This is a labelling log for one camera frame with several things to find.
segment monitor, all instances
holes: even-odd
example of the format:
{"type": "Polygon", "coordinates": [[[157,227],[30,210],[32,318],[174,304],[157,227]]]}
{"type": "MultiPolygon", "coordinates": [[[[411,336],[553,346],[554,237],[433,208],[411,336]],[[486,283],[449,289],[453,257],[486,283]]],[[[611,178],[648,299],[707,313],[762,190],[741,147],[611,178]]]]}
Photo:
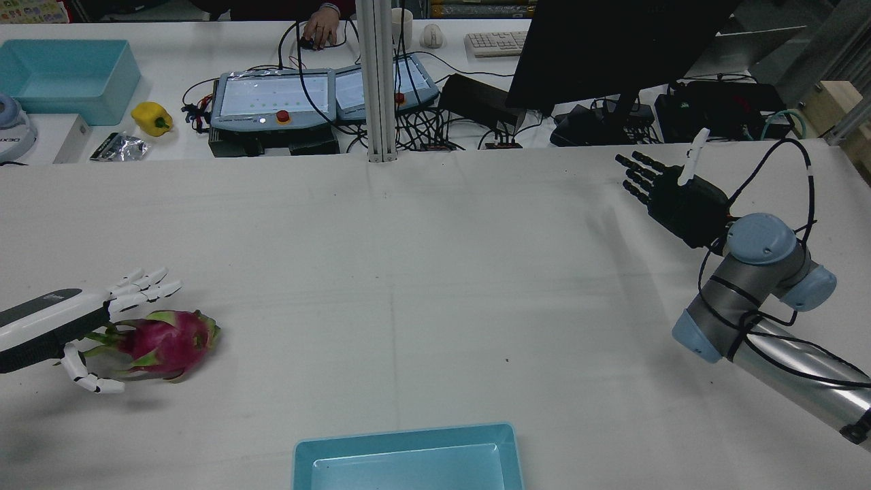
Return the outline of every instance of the monitor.
{"type": "Polygon", "coordinates": [[[630,143],[638,93],[684,76],[740,0],[538,0],[506,105],[550,114],[555,104],[618,95],[586,144],[630,143]]]}

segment table surface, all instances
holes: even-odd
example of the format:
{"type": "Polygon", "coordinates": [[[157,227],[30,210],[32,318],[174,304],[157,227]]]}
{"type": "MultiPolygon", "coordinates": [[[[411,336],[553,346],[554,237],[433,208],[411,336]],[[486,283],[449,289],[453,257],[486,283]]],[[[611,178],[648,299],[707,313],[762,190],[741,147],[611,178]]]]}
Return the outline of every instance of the table surface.
{"type": "MultiPolygon", "coordinates": [[[[474,58],[465,49],[463,36],[467,32],[525,31],[528,19],[470,19],[470,20],[415,20],[412,46],[409,51],[430,52],[450,63],[459,71],[487,71],[513,74],[517,57],[474,58]],[[421,47],[418,38],[423,26],[438,24],[442,29],[445,44],[439,49],[421,47]]],[[[207,144],[207,134],[197,134],[185,122],[181,111],[182,95],[188,87],[209,78],[219,77],[228,71],[245,70],[251,66],[276,64],[278,44],[288,27],[287,22],[172,22],[172,23],[120,23],[120,24],[63,24],[63,25],[5,25],[0,31],[0,43],[6,39],[126,39],[130,42],[133,56],[142,72],[136,91],[131,97],[126,113],[144,100],[160,103],[169,111],[175,129],[155,138],[139,129],[132,118],[124,117],[117,126],[94,126],[84,151],[78,160],[87,157],[99,144],[115,131],[127,131],[145,141],[151,150],[148,160],[190,160],[212,158],[207,144]]],[[[344,23],[340,31],[345,32],[344,23]]],[[[352,29],[347,29],[348,42],[343,46],[323,51],[303,51],[302,61],[309,68],[342,68],[352,65],[360,54],[357,39],[352,29]]],[[[292,46],[294,33],[284,43],[285,54],[296,56],[292,46]]],[[[424,63],[433,80],[455,72],[436,58],[422,54],[424,63]]],[[[484,83],[508,90],[511,78],[491,75],[470,75],[484,83]]],[[[196,103],[211,93],[212,84],[195,87],[186,98],[186,103],[196,103]]],[[[574,105],[566,105],[563,112],[574,105]]],[[[527,125],[534,124],[535,116],[527,118],[527,125]]],[[[552,146],[548,141],[554,125],[545,120],[541,131],[527,131],[518,141],[526,146],[552,146]]],[[[465,148],[476,147],[486,128],[470,124],[454,124],[450,129],[451,139],[465,148]]],[[[342,151],[345,151],[353,136],[338,134],[342,151]]],[[[359,153],[366,150],[361,145],[354,147],[359,153]]]]}
{"type": "MultiPolygon", "coordinates": [[[[839,286],[790,331],[867,369],[871,192],[805,144],[839,286]]],[[[731,193],[770,147],[712,143],[699,174],[731,193]]],[[[508,421],[530,489],[867,489],[867,452],[672,340],[703,254],[621,188],[632,149],[0,167],[0,309],[167,266],[154,308],[223,327],[177,384],[2,375],[2,487],[287,489],[301,439],[508,421]]],[[[733,212],[799,226],[805,175],[779,149],[733,212]]]]}

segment blue tray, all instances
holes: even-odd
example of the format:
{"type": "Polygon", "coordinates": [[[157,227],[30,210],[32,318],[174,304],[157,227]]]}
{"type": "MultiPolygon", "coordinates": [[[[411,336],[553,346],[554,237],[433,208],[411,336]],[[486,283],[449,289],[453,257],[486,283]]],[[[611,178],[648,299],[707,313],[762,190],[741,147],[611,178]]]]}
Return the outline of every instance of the blue tray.
{"type": "Polygon", "coordinates": [[[307,439],[293,490],[523,490],[508,423],[307,439]]]}
{"type": "Polygon", "coordinates": [[[27,113],[74,113],[91,126],[125,116],[140,72],[124,39],[9,39],[0,92],[27,113]]]}

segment wooden block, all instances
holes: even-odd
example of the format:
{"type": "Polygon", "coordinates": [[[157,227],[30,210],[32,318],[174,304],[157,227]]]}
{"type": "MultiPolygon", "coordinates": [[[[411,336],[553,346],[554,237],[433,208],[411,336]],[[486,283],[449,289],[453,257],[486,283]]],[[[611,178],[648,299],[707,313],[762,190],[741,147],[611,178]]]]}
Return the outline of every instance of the wooden block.
{"type": "Polygon", "coordinates": [[[801,113],[817,134],[834,126],[844,114],[862,100],[862,95],[847,81],[823,80],[802,98],[801,113]]]}

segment blue cable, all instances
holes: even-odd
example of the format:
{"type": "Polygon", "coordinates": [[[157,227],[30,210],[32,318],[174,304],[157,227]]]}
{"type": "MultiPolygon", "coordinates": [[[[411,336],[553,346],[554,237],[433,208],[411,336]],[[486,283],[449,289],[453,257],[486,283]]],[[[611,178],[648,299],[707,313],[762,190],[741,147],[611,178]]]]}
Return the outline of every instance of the blue cable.
{"type": "Polygon", "coordinates": [[[799,120],[799,122],[801,123],[800,140],[805,139],[805,136],[807,135],[807,126],[805,125],[805,120],[796,111],[790,111],[787,109],[785,111],[775,112],[774,114],[769,116],[768,119],[766,119],[765,125],[762,126],[762,134],[760,134],[760,141],[765,139],[765,133],[768,132],[768,127],[771,125],[771,121],[773,121],[777,117],[782,116],[784,114],[789,114],[789,115],[795,116],[795,118],[799,120]]]}

